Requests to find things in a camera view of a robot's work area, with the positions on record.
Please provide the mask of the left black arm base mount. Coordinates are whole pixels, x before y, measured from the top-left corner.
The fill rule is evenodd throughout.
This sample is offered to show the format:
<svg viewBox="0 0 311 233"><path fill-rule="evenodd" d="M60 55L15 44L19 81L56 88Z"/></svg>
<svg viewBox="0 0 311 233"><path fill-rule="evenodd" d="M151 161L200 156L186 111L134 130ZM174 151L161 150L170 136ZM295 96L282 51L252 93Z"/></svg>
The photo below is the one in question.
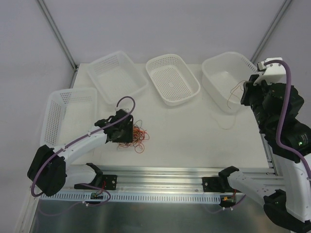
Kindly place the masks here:
<svg viewBox="0 0 311 233"><path fill-rule="evenodd" d="M74 189L116 190L117 175L96 174L90 182L78 183Z"/></svg>

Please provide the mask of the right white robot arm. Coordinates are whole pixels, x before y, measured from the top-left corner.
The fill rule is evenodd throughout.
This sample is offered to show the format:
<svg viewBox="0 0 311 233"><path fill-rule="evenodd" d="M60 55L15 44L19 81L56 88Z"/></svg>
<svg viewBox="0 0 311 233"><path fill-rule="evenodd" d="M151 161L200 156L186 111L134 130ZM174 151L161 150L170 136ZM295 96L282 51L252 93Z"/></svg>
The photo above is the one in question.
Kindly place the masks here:
<svg viewBox="0 0 311 233"><path fill-rule="evenodd" d="M241 104L251 108L259 132L277 156L285 189L268 188L234 166L220 171L218 186L256 201L274 224L307 233L311 230L311 130L296 119L304 99L294 86L269 84L258 75L252 75L243 89Z"/></svg>

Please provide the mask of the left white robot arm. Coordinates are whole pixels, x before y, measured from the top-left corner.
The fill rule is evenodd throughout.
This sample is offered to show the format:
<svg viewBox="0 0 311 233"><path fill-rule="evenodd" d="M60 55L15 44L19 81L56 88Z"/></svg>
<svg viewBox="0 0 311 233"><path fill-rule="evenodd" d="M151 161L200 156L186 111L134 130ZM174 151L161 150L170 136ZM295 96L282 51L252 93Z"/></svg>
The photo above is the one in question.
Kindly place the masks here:
<svg viewBox="0 0 311 233"><path fill-rule="evenodd" d="M91 131L67 145L50 148L43 145L38 148L27 172L33 182L33 197L53 196L65 186L75 189L103 189L104 176L92 163L73 166L72 163L108 142L125 142L133 133L133 116L120 109L108 119L98 120Z"/></svg>

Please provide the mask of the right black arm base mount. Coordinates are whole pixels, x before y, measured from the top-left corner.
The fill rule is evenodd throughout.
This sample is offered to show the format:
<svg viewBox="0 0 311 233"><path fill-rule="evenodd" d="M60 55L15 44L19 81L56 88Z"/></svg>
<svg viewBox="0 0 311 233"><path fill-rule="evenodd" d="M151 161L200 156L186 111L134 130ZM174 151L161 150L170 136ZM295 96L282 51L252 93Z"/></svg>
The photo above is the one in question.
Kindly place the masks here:
<svg viewBox="0 0 311 233"><path fill-rule="evenodd" d="M204 192L234 192L234 189L225 184L220 177L202 177L202 187Z"/></svg>

